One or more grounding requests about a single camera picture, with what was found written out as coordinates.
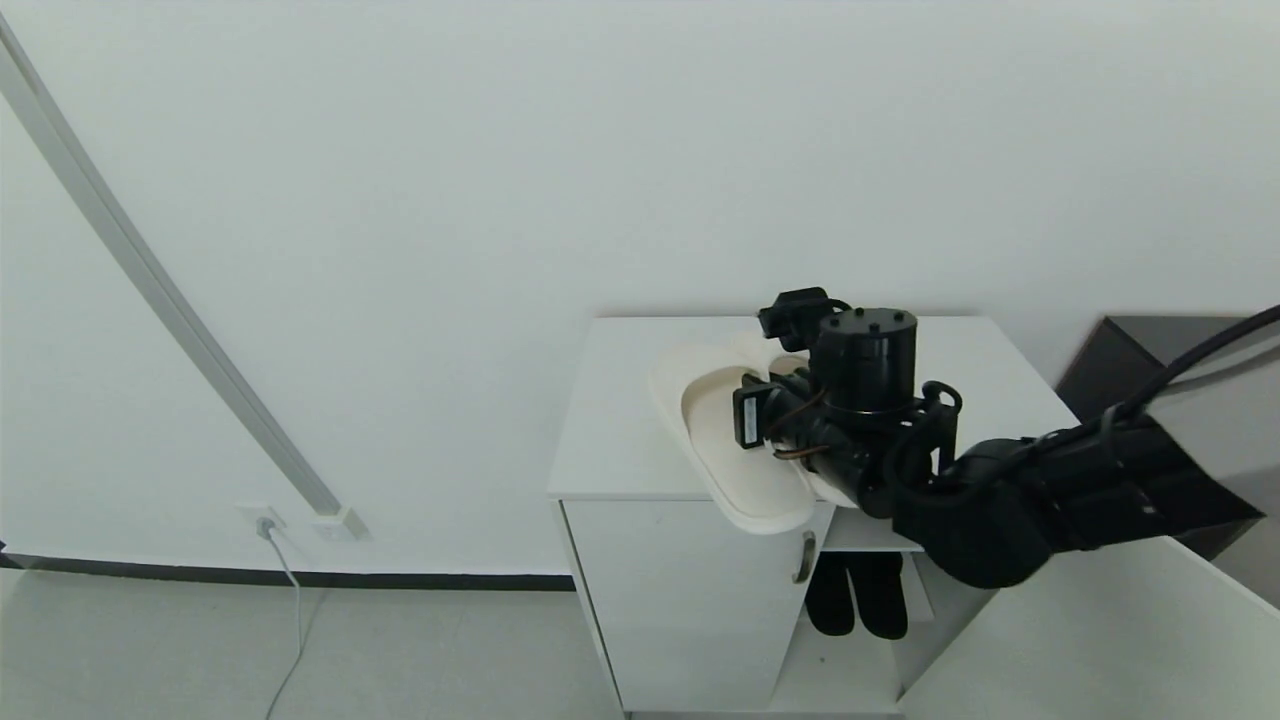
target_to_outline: power outlet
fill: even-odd
[[[241,514],[242,518],[244,518],[244,521],[248,523],[255,532],[257,532],[259,518],[270,518],[271,521],[275,523],[276,529],[280,530],[288,527],[284,524],[284,520],[275,512],[275,510],[273,510],[271,506],[265,502],[237,502],[236,510]]]

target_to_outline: cabinet top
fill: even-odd
[[[755,318],[605,318],[591,323],[548,493],[579,500],[709,500],[658,420],[649,368],[667,348],[759,332]],[[989,318],[920,318],[915,383],[964,397],[956,450],[1038,436],[1075,416]]]

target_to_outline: cabinet door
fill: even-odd
[[[1275,717],[1280,612],[1167,538],[1055,557],[911,687],[910,720]]]
[[[755,710],[769,702],[833,507],[776,536],[735,528],[710,501],[564,501],[627,710]]]

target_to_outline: white cabinet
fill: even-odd
[[[831,511],[748,536],[713,502],[566,501],[623,707],[767,706]]]
[[[941,573],[888,523],[819,503],[750,536],[728,523],[657,420],[645,377],[681,342],[750,318],[596,320],[549,493],[620,712],[984,717],[1266,717],[1280,707],[1280,614],[1167,539],[1055,557],[998,593]],[[916,380],[965,400],[959,447],[1074,424],[987,319],[923,318]],[[910,553],[908,635],[819,634],[814,551]]]

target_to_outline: slipper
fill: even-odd
[[[824,635],[847,635],[854,632],[858,616],[854,614],[854,594],[849,591],[849,573],[840,552],[823,552],[813,568],[813,578],[805,591],[804,606],[809,621]]]
[[[782,343],[777,340],[768,340],[759,333],[739,333],[730,341],[739,355],[746,357],[755,368],[755,377],[768,380],[769,373],[785,375],[794,373],[799,368],[809,366],[809,352],[787,352],[782,350]],[[813,489],[819,498],[837,507],[858,507],[856,498],[823,478],[818,473],[810,473],[800,460],[780,460],[788,462],[796,475]]]
[[[809,521],[809,486],[764,447],[742,450],[733,439],[733,391],[749,359],[727,347],[675,347],[649,372],[658,416],[703,478],[721,511],[739,528],[759,536],[783,533]]]
[[[906,637],[906,600],[902,597],[902,555],[900,552],[842,552],[844,565],[854,584],[858,614],[863,626],[887,641]]]

